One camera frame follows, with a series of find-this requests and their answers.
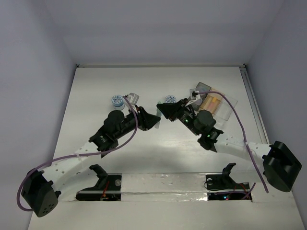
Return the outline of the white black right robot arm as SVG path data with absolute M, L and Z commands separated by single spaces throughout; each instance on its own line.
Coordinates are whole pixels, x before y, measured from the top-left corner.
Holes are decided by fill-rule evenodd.
M 261 181 L 279 191 L 291 191 L 302 164 L 283 142 L 259 144 L 228 135 L 215 128 L 216 121 L 209 111 L 195 113 L 185 99 L 177 103 L 157 104 L 156 107 L 166 119 L 172 122 L 179 120 L 193 134 L 200 136 L 198 143 L 205 150 L 250 160 Z

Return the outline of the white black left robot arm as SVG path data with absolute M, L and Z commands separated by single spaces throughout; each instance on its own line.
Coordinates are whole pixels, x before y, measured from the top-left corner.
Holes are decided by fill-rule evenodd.
M 39 218 L 44 217 L 56 207 L 68 181 L 88 169 L 95 172 L 89 183 L 95 189 L 104 189 L 109 184 L 108 174 L 98 161 L 120 149 L 118 140 L 126 134 L 147 131 L 160 120 L 141 106 L 131 108 L 128 115 L 119 110 L 111 111 L 99 130 L 75 154 L 53 159 L 30 170 L 18 189 L 18 204 L 22 197 L 29 205 L 29 211 Z

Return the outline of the blue splash lid jar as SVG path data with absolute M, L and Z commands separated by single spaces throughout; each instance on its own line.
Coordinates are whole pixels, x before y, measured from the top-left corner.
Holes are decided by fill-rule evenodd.
M 173 95 L 168 95 L 168 96 L 165 97 L 165 103 L 167 103 L 167 104 L 174 104 L 176 102 L 177 102 L 177 99 Z
M 121 111 L 125 108 L 124 99 L 122 95 L 114 95 L 111 98 L 111 102 L 115 110 Z

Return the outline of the clear plastic bin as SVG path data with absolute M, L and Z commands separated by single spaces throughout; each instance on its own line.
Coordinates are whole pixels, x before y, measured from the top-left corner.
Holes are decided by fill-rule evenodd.
M 221 102 L 217 106 L 213 117 L 216 120 L 216 125 L 222 127 L 229 120 L 230 115 L 233 113 L 232 107 L 229 105 L 225 98 L 221 99 Z

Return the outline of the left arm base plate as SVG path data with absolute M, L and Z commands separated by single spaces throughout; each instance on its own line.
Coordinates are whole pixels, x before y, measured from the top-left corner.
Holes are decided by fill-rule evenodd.
M 78 201 L 120 201 L 122 174 L 108 174 L 100 165 L 89 167 L 95 172 L 97 182 L 91 187 L 84 188 L 76 193 Z

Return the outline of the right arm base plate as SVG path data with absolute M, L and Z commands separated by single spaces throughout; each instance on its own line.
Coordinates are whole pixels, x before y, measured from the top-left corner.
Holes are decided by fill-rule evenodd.
M 221 173 L 207 174 L 203 184 L 208 201 L 247 200 L 252 201 L 249 183 L 236 183 L 230 173 L 236 163 L 229 163 Z

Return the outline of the aluminium rail on table edge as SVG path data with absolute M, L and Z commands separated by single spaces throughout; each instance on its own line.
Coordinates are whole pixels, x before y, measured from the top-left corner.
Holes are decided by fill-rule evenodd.
M 248 95 L 248 100 L 251 105 L 251 109 L 254 115 L 254 119 L 255 119 L 256 126 L 258 129 L 259 135 L 260 135 L 261 142 L 269 144 L 270 141 L 269 141 L 269 138 L 268 138 L 261 114 L 260 114 L 259 107 L 257 105 L 257 101 L 256 101 L 256 98 L 255 98 L 255 95 L 254 95 L 254 92 L 253 92 L 253 89 L 252 89 L 252 86 L 249 80 L 246 66 L 239 67 L 239 70 L 240 70 L 241 77 L 242 77 L 242 80 L 243 80 L 243 83 L 244 83 L 244 86 L 245 86 L 245 89 Z

